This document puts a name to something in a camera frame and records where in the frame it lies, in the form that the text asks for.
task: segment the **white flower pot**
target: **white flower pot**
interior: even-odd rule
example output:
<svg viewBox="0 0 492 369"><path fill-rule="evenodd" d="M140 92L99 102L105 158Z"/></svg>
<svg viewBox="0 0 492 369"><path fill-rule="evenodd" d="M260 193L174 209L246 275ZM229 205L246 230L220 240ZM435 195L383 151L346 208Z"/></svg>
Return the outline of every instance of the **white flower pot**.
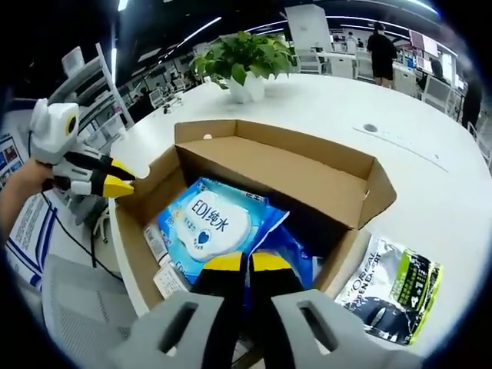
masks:
<svg viewBox="0 0 492 369"><path fill-rule="evenodd" d="M233 78L228 79L227 83L232 97L240 104L260 101L264 97L263 77L256 77L252 71L247 72L244 86L239 85Z"/></svg>

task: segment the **wet wipes package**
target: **wet wipes package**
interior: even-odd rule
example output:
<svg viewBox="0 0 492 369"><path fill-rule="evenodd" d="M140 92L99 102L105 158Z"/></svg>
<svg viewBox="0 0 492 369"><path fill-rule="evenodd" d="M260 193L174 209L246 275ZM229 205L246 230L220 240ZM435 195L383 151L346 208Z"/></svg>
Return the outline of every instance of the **wet wipes package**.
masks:
<svg viewBox="0 0 492 369"><path fill-rule="evenodd" d="M259 250L276 254L286 260L305 289L313 288L314 279L323 266L323 258L312 256L283 225L272 231Z"/></svg>
<svg viewBox="0 0 492 369"><path fill-rule="evenodd" d="M204 263L233 251L250 254L287 216L267 198L200 178L157 223L171 259L194 283Z"/></svg>
<svg viewBox="0 0 492 369"><path fill-rule="evenodd" d="M412 344L434 303L443 267L387 238L371 235L364 259L335 301L375 337Z"/></svg>

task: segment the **green leaves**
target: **green leaves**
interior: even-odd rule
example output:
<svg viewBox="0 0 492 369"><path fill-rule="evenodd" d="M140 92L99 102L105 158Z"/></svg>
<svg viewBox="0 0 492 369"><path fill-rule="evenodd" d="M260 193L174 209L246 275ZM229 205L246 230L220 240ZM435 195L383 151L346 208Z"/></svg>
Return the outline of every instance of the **green leaves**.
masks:
<svg viewBox="0 0 492 369"><path fill-rule="evenodd" d="M246 81L246 71L244 70L244 66L242 64L234 64L232 66L232 78L241 86L244 86L244 82Z"/></svg>
<svg viewBox="0 0 492 369"><path fill-rule="evenodd" d="M250 65L250 70L253 72L253 74L256 77L263 77L264 79L268 79L268 76L270 75L271 71L269 70L268 67L264 67L263 65L258 65L258 64L253 64Z"/></svg>
<svg viewBox="0 0 492 369"><path fill-rule="evenodd" d="M289 48L275 37L239 32L214 40L191 67L200 77L209 75L221 88L227 88L223 79L233 78L244 85L248 71L263 78L289 73L293 60Z"/></svg>

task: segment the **black cable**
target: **black cable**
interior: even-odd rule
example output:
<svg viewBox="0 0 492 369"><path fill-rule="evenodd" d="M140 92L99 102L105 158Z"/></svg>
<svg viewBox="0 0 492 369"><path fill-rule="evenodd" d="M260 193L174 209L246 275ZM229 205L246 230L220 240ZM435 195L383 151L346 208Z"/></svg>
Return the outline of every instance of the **black cable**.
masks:
<svg viewBox="0 0 492 369"><path fill-rule="evenodd" d="M48 198L46 197L45 194L41 193L41 196L45 199L46 201L46 204L49 206L49 208L51 209L52 208L52 203L48 200ZM58 218L58 215L55 214L55 219L56 221L58 222L58 224L60 225L61 229L67 234L67 236L72 240L74 241L77 246L79 246L88 256L91 257L91 259L93 258L93 260L99 264L99 266L101 268L103 268L105 271L107 271L112 277L118 279L119 281L123 281L123 279L121 279L121 277L117 276L115 273L113 273L112 271L110 271L104 264L102 264L96 257L95 255L93 255L87 248L85 248L85 246L83 244L81 244L79 241L77 241L77 239L72 236L70 234L70 232L67 230L67 228L65 228L65 226L63 225L62 221L60 221L60 219Z"/></svg>
<svg viewBox="0 0 492 369"><path fill-rule="evenodd" d="M29 130L28 133L28 156L31 157L31 136L32 136L32 131ZM45 194L41 192L41 196L45 199L46 204L48 207L51 209L52 208L52 203L48 200ZM67 234L67 236L74 241L77 246L79 246L84 252L91 257L92 261L92 267L96 268L96 264L99 264L101 268L103 268L105 271L107 271L112 277L118 279L119 281L123 281L119 276L117 276L115 273L110 271L104 264L102 264L96 257L95 257L95 242L94 242L94 235L93 235L93 230L91 230L91 251L89 251L83 244L81 244L77 239L70 234L69 231L67 231L67 228L63 225L62 221L60 221L60 218L58 217L57 214L55 214L55 219L60 224L61 229Z"/></svg>

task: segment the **cardboard box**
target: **cardboard box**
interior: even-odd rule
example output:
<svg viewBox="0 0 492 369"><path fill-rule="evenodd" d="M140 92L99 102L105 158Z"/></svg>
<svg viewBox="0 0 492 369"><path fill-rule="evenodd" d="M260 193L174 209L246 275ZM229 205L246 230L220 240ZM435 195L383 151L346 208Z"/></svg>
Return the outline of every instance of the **cardboard box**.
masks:
<svg viewBox="0 0 492 369"><path fill-rule="evenodd" d="M201 176L267 195L291 211L284 223L289 231L327 255L316 285L329 295L337 290L332 283L340 284L364 256L357 230L396 199L379 161L353 148L248 121L179 123L175 145L135 182L133 195L117 201L128 262L150 308L162 301L152 280L159 266L142 229Z"/></svg>

